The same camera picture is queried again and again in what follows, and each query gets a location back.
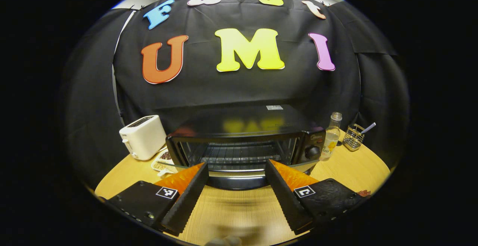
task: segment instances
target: pink letter i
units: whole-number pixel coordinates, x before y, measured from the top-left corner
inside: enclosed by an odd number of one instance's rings
[[[330,60],[330,55],[327,49],[327,38],[316,33],[309,33],[309,37],[311,37],[316,44],[317,55],[319,56],[317,67],[323,71],[334,71],[335,65]]]

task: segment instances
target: toaster oven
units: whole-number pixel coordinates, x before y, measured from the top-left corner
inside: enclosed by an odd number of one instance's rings
[[[306,172],[318,162],[325,130],[289,105],[207,109],[166,137],[174,166],[208,163],[208,185],[246,190],[267,185],[273,159]]]

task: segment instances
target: orange letter u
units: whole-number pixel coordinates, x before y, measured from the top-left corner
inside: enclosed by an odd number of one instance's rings
[[[143,55],[143,77],[148,83],[157,84],[171,81],[183,68],[184,42],[188,40],[187,35],[180,35],[169,39],[166,43],[171,45],[171,64],[164,71],[159,71],[156,63],[158,50],[162,43],[153,43],[141,50]]]

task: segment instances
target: oven knob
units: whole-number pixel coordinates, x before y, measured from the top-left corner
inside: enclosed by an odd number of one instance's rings
[[[307,159],[318,159],[320,156],[320,148],[319,147],[309,147],[305,150],[305,157]]]

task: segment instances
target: glass bottle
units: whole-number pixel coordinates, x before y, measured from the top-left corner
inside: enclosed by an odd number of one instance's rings
[[[341,113],[333,112],[332,115],[330,115],[330,124],[326,129],[326,140],[319,161],[328,161],[330,156],[332,156],[333,149],[336,147],[338,138],[340,137],[340,121],[342,121]]]

